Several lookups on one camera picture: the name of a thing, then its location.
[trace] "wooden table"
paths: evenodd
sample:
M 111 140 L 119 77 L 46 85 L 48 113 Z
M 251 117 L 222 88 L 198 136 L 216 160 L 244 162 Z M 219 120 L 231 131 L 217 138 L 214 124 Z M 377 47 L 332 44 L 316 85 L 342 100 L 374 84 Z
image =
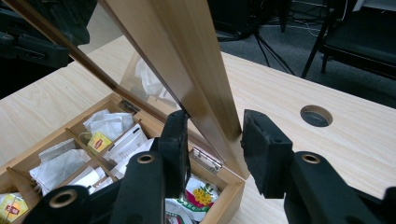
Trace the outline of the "wooden table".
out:
M 134 49 L 122 36 L 90 56 L 120 80 Z M 293 150 L 325 157 L 352 187 L 382 198 L 396 186 L 396 110 L 222 53 L 242 123 L 244 109 L 261 111 L 292 140 Z M 78 63 L 0 101 L 0 164 L 12 160 L 111 93 Z M 305 123 L 306 105 L 320 105 L 329 127 Z M 282 200 L 265 200 L 247 180 L 232 223 L 287 223 Z

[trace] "dark floor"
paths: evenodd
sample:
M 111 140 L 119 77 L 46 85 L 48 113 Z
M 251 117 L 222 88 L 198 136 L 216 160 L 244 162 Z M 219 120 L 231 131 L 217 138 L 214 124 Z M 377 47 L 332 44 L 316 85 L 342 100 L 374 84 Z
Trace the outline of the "dark floor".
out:
M 290 67 L 291 71 L 300 76 L 304 70 L 309 53 L 316 40 L 315 35 L 321 27 L 324 11 L 322 7 L 307 4 L 292 3 L 287 27 L 281 32 L 276 16 L 259 27 L 259 32 L 265 42 Z M 249 61 L 268 65 L 254 35 L 246 39 L 220 42 L 222 51 L 247 59 Z M 290 73 L 282 67 L 274 57 L 264 51 L 270 67 Z M 321 54 L 318 52 L 311 65 L 306 79 L 321 85 L 347 92 L 369 101 L 396 108 L 396 81 L 380 77 L 360 69 L 336 62 L 328 61 L 325 74 L 320 73 Z

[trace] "yellow tea tag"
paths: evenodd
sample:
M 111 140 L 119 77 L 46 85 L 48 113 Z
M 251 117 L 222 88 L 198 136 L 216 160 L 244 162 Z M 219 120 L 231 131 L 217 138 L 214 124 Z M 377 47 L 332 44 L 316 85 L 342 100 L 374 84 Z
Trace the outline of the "yellow tea tag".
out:
M 111 141 L 104 134 L 97 132 L 93 134 L 90 142 L 88 143 L 88 148 L 94 155 L 96 155 L 110 144 Z
M 28 210 L 24 199 L 7 194 L 0 204 L 0 217 L 4 223 L 13 222 Z

